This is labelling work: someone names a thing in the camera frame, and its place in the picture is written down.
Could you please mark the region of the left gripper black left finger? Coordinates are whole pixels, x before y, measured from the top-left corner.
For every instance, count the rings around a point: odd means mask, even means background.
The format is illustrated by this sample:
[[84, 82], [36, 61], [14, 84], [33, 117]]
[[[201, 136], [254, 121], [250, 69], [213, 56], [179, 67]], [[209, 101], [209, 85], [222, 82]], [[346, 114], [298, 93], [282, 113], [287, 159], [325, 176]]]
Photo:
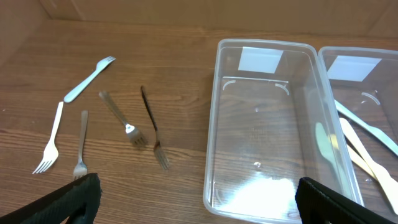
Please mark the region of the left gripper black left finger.
[[100, 178], [87, 174], [1, 217], [1, 223], [94, 223], [101, 200]]

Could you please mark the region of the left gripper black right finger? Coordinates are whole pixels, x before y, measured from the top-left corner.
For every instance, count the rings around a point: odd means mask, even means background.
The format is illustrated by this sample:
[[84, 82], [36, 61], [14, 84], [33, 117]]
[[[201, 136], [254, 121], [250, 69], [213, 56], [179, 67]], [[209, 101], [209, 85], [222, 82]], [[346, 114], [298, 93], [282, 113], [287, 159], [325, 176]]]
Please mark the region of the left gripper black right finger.
[[295, 201], [303, 224], [394, 224], [309, 177], [299, 180]]

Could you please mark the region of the yellow plastic knife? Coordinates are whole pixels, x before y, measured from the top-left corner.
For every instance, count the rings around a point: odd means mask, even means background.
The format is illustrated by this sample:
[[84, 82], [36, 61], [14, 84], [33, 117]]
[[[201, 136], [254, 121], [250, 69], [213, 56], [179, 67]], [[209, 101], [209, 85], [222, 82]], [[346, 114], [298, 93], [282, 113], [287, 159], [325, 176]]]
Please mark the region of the yellow plastic knife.
[[[337, 145], [335, 134], [329, 135], [328, 138], [331, 140], [333, 146]], [[372, 170], [369, 168], [369, 166], [366, 164], [363, 158], [359, 154], [357, 154], [349, 145], [347, 145], [347, 149], [351, 161], [354, 162], [357, 166], [359, 166], [367, 174], [369, 174], [373, 179], [377, 180], [377, 177], [373, 174]]]

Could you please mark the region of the teal plastic knife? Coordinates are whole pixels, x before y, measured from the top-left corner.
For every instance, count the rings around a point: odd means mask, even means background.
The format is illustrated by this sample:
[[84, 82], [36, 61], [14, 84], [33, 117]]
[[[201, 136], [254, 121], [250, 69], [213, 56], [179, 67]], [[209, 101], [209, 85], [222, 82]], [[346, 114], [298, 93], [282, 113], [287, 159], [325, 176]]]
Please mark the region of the teal plastic knife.
[[316, 123], [315, 125], [315, 137], [317, 140], [320, 154], [331, 164], [333, 172], [338, 179], [338, 183], [341, 189], [341, 195], [350, 197], [351, 187], [346, 178], [345, 170], [343, 168], [343, 165], [336, 160], [336, 151], [334, 150], [329, 135], [326, 134], [326, 131], [321, 123]]

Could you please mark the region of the white plastic knife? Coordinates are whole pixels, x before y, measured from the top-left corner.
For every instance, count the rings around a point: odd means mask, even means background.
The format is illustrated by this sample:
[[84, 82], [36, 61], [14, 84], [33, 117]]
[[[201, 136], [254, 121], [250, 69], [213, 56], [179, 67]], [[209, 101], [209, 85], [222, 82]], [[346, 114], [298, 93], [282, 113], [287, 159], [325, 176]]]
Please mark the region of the white plastic knife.
[[386, 168], [372, 159], [349, 122], [344, 118], [340, 118], [340, 124], [345, 137], [355, 147], [359, 155], [372, 170], [385, 192], [394, 213], [397, 214], [397, 181], [390, 176]]

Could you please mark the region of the pale grey-blue plastic knife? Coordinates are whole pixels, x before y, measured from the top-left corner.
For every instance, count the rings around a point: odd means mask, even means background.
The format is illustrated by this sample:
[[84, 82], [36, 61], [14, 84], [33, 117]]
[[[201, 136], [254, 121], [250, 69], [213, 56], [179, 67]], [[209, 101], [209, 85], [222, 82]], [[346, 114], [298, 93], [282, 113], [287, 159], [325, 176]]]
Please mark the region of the pale grey-blue plastic knife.
[[382, 142], [387, 148], [389, 148], [395, 155], [397, 155], [398, 146], [386, 133], [384, 133], [379, 128], [371, 126], [365, 121], [363, 121], [361, 118], [356, 116], [353, 112], [351, 112], [348, 108], [343, 106], [337, 100], [335, 100], [335, 106], [338, 112], [345, 115], [347, 118], [354, 121], [356, 124], [360, 125], [367, 132], [371, 133], [378, 140], [380, 140], [380, 142]]

